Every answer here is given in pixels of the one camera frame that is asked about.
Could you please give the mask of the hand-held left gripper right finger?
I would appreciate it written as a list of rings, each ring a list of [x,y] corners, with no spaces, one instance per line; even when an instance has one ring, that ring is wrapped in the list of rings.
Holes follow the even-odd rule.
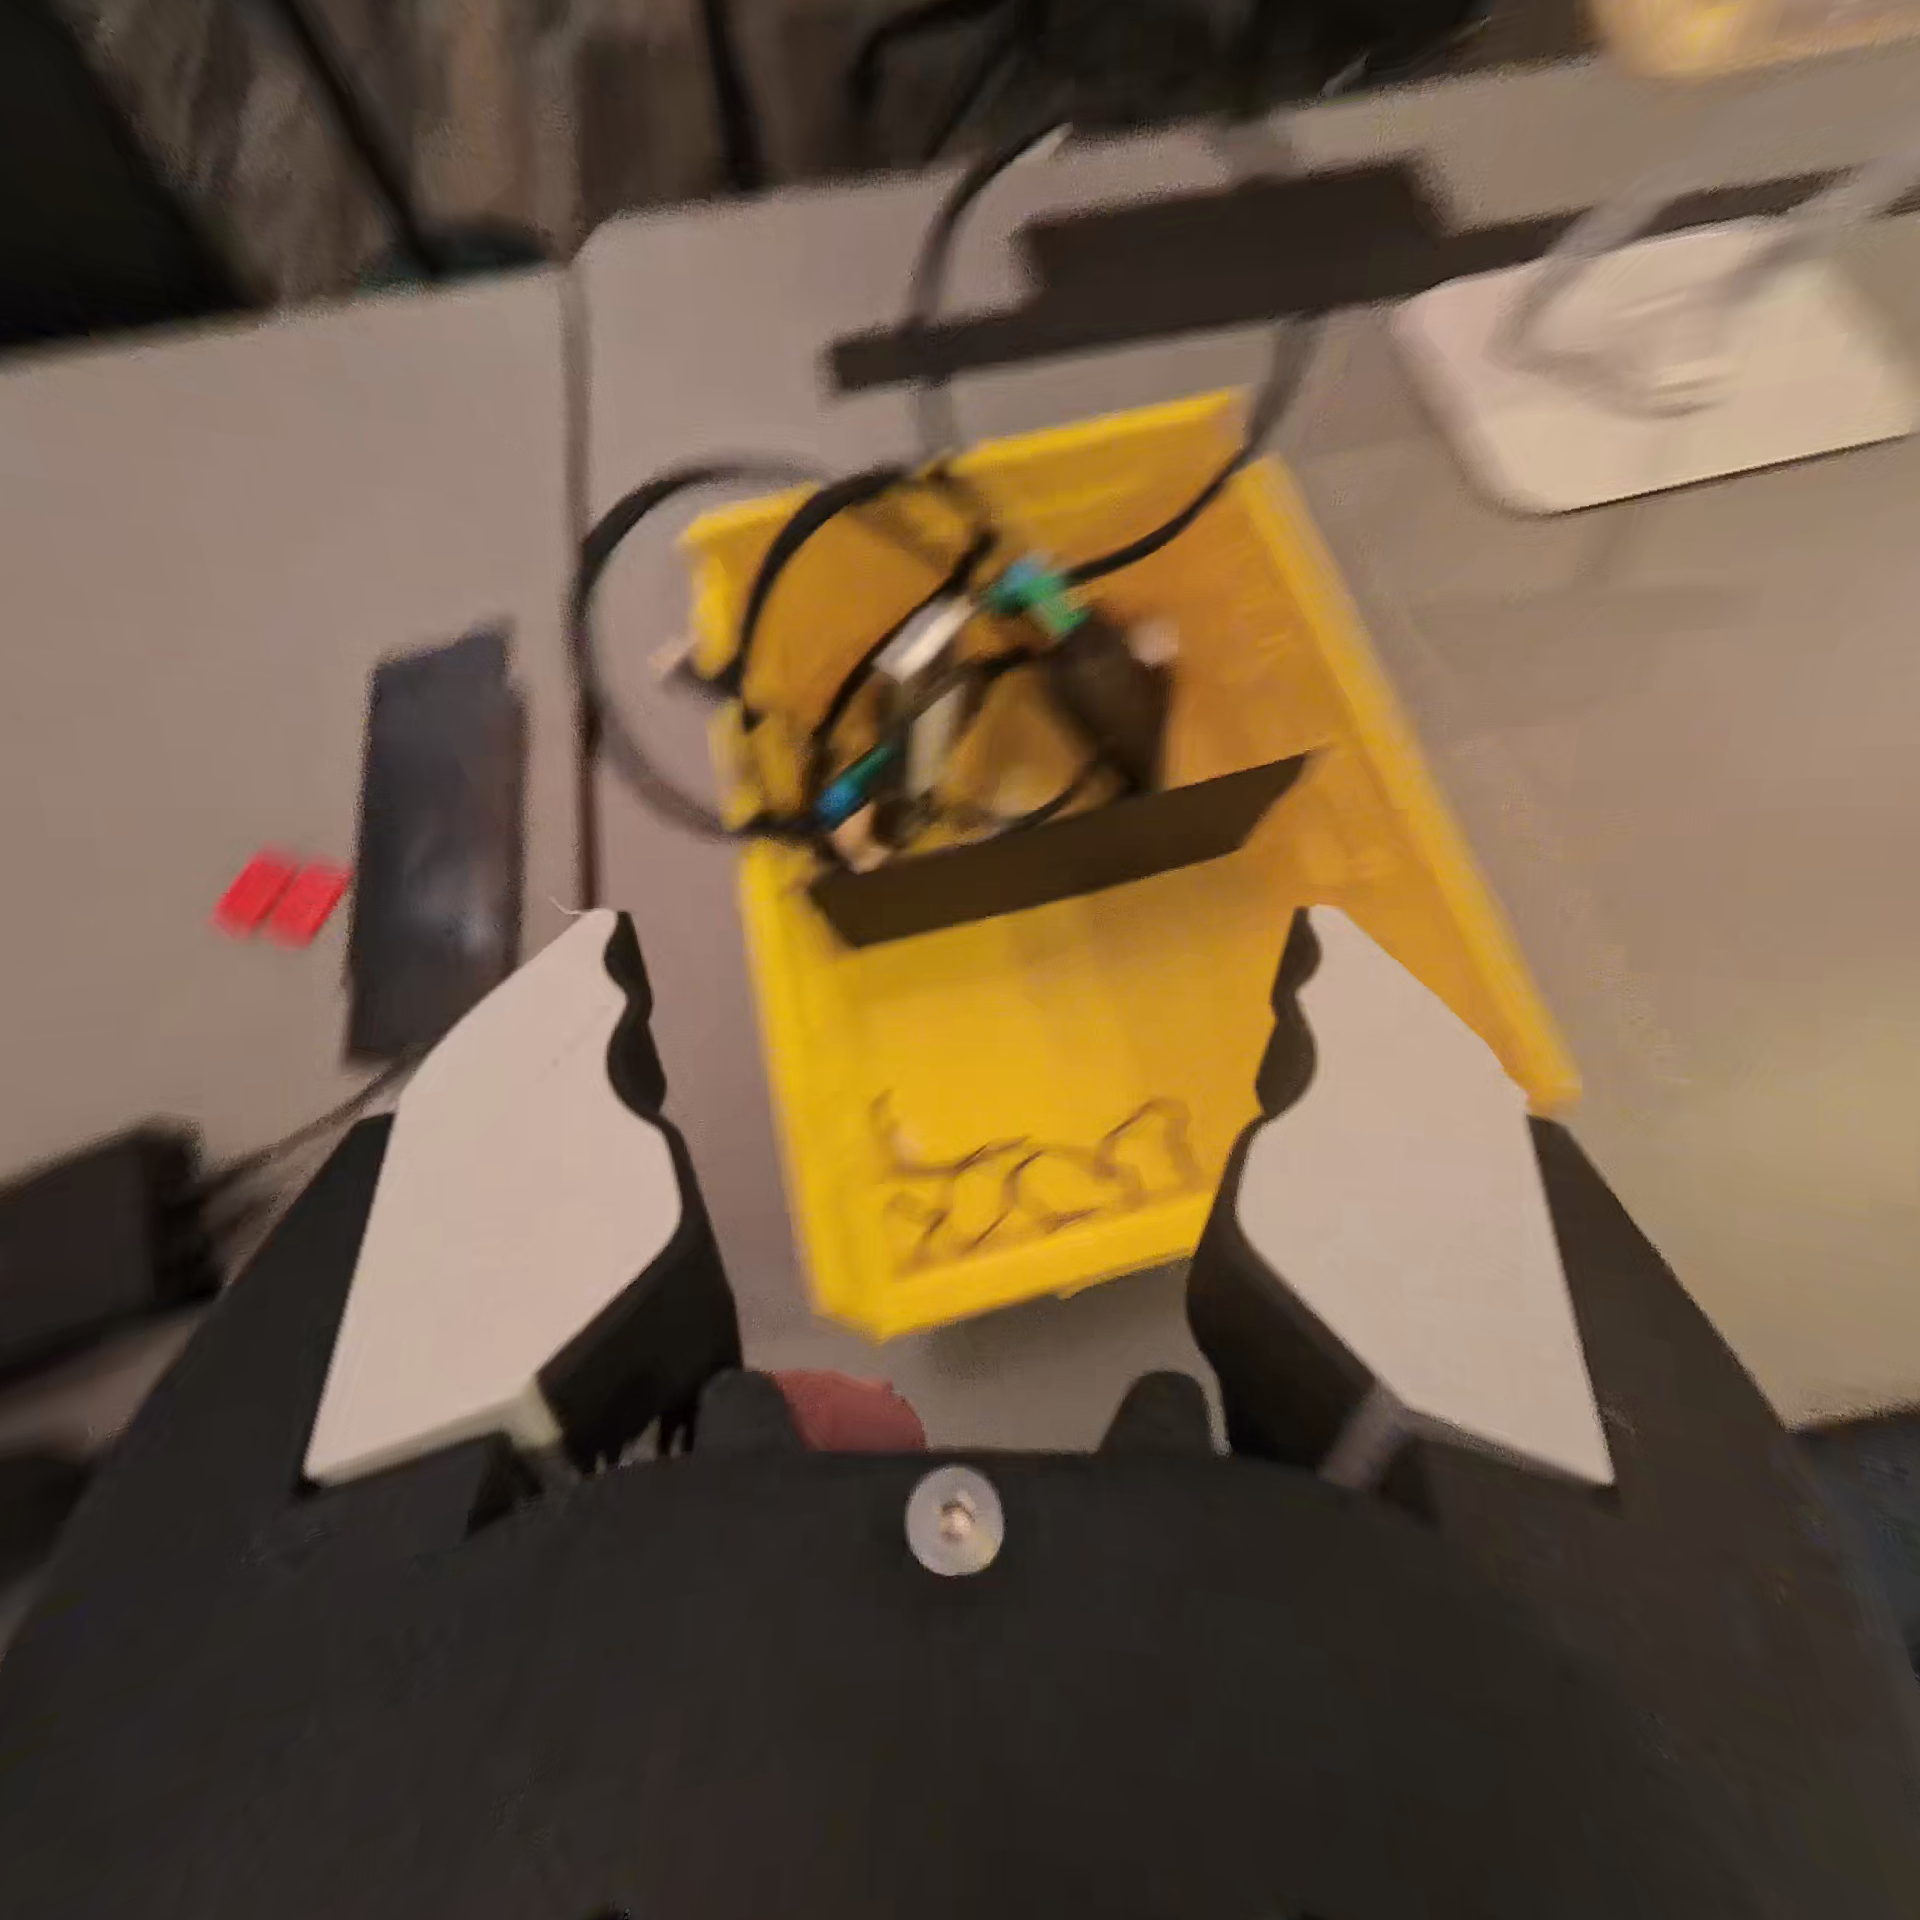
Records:
[[[1187,1275],[1235,1452],[1379,1488],[1438,1441],[1608,1488],[1523,1089],[1339,908],[1290,918]]]

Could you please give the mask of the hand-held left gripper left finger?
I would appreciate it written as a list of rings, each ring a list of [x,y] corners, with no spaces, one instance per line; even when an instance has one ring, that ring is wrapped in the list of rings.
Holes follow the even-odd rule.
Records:
[[[302,1478],[500,1439],[574,1471],[688,1446],[740,1368],[735,1295],[665,1113],[637,926],[588,908],[397,1092]]]

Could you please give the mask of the yellow divided storage bin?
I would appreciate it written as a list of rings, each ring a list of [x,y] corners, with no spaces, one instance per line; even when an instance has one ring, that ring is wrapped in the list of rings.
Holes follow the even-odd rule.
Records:
[[[1011,547],[1081,560],[1172,510],[1235,441],[1234,393],[978,445]],[[802,795],[804,732],[934,593],[967,521],[894,500],[931,560],[850,517],[780,567],[710,750],[740,820]],[[1332,907],[1442,997],[1551,1114],[1577,1065],[1474,868],[1302,493],[1240,470],[1157,558],[1087,591],[1177,644],[1168,798],[1305,754],[1238,848],[973,926],[850,948],[809,852],[740,853],[780,1162],[819,1313],[879,1336],[1187,1258],[1254,1114],[1297,908]]]

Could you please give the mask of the black and silver usb hub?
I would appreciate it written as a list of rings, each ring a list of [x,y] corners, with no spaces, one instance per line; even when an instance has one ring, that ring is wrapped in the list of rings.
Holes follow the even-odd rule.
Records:
[[[904,852],[944,827],[999,837],[1056,820],[1080,801],[1158,788],[1169,713],[1169,658],[1062,585],[997,585],[949,596],[909,621],[872,662],[875,772],[863,773],[856,817]],[[964,798],[949,769],[990,692],[1039,677],[1044,717],[1081,746],[1062,788],[1029,804]]]

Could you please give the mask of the brown bin divider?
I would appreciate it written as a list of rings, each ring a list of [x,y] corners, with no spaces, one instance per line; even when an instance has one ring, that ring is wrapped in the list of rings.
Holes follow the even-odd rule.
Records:
[[[824,872],[804,898],[848,948],[879,948],[1089,898],[1235,853],[1305,777],[1313,751],[1095,804],[973,846]]]

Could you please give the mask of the white wooden laptop stand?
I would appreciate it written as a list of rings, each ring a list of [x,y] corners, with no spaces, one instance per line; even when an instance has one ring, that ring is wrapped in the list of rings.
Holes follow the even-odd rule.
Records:
[[[1390,319],[1464,473],[1563,517],[1916,434],[1916,365],[1834,268],[1916,183],[1916,146],[1787,213],[1654,236],[1681,170],[1641,176],[1541,257],[1452,278]]]

